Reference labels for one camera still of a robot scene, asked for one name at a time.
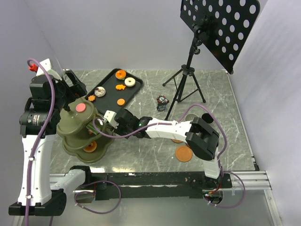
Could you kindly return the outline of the purple frosted donut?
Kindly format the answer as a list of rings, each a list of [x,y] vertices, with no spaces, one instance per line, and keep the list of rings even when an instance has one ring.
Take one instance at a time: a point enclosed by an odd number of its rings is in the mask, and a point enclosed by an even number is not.
[[[102,130],[105,127],[106,121],[102,118],[97,118],[95,124],[100,130]]]

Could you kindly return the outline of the orange donut front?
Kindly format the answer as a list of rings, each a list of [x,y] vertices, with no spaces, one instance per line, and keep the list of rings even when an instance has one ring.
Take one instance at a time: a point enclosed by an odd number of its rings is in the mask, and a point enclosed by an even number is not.
[[[83,150],[87,153],[92,153],[96,150],[97,143],[95,141],[92,141],[88,146],[86,146]]]

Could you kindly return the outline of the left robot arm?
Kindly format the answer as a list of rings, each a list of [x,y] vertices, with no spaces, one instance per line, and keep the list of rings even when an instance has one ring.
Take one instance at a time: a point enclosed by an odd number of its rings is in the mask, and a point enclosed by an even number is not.
[[[11,204],[11,216],[60,216],[66,202],[67,190],[50,186],[50,157],[56,127],[62,110],[87,94],[86,86],[72,70],[64,74],[66,81],[53,75],[36,75],[30,83],[31,97],[19,119],[24,149],[24,169],[21,191],[17,202]]]

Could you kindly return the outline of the orange star cookie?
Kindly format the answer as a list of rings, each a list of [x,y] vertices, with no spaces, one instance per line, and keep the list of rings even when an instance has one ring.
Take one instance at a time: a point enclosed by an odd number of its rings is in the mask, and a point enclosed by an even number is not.
[[[123,85],[123,84],[118,84],[118,85],[116,85],[116,87],[115,87],[116,90],[124,90],[125,88],[126,88],[126,86]]]

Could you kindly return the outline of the orange round cookie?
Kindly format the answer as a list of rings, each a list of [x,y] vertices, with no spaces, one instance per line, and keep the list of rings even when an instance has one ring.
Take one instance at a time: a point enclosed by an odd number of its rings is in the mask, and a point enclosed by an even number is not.
[[[123,106],[125,103],[126,103],[126,101],[123,98],[120,98],[120,99],[117,100],[117,105],[118,106]]]

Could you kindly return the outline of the green layered cake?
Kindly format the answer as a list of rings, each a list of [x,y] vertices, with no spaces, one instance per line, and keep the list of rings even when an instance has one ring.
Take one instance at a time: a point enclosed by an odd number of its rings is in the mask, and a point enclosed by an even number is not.
[[[87,125],[86,128],[87,128],[88,133],[89,133],[90,135],[92,135],[92,134],[98,135],[98,134],[99,134],[99,132],[94,128],[94,126]]]

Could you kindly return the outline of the white cream donut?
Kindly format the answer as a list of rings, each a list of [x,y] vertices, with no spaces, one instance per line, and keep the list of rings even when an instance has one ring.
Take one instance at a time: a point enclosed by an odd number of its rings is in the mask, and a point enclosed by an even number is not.
[[[136,80],[133,77],[127,77],[124,80],[124,83],[127,87],[133,87],[136,84]]]

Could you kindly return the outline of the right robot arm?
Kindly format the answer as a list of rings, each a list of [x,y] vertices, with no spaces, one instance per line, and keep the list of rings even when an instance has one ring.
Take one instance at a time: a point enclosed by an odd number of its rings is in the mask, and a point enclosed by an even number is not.
[[[114,132],[121,137],[139,139],[166,138],[184,142],[204,166],[204,180],[212,189],[221,187],[223,172],[219,158],[219,133],[202,118],[191,121],[164,121],[152,117],[137,118],[128,110],[113,117]]]

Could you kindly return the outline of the pink round cookie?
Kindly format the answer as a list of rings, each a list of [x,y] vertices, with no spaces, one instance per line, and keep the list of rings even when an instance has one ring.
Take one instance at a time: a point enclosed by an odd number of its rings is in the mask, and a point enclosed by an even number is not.
[[[82,113],[86,110],[86,104],[85,103],[79,103],[76,105],[75,107],[75,110],[78,112],[78,113]]]

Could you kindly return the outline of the chocolate sprinkle donut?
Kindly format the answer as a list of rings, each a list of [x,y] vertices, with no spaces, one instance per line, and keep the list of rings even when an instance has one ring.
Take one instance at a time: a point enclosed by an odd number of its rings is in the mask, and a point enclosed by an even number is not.
[[[95,88],[95,96],[96,97],[103,97],[106,94],[106,89],[104,87],[96,87]]]

